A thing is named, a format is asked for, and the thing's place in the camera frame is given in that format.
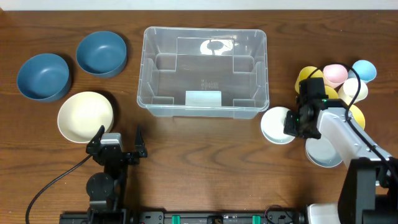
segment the white wall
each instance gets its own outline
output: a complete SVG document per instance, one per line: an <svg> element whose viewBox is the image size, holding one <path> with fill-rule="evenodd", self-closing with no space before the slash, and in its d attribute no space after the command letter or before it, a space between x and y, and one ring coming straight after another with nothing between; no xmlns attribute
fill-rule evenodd
<svg viewBox="0 0 398 224"><path fill-rule="evenodd" d="M5 10L398 9L398 0L0 0Z"/></svg>

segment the green clip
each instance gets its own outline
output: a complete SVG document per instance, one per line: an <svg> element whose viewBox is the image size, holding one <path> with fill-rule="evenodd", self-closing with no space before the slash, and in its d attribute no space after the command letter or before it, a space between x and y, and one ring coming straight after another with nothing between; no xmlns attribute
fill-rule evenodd
<svg viewBox="0 0 398 224"><path fill-rule="evenodd" d="M253 215L253 224L261 224L261 217L259 215Z"/></svg>
<svg viewBox="0 0 398 224"><path fill-rule="evenodd" d="M180 224L180 216L179 215L172 216L172 224Z"/></svg>

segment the transparent storage box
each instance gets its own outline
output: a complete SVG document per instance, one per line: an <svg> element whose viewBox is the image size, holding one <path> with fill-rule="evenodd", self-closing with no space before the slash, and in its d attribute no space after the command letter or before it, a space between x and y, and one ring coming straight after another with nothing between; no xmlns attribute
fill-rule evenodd
<svg viewBox="0 0 398 224"><path fill-rule="evenodd" d="M251 119L269 106L262 30L149 27L138 105L154 116Z"/></svg>

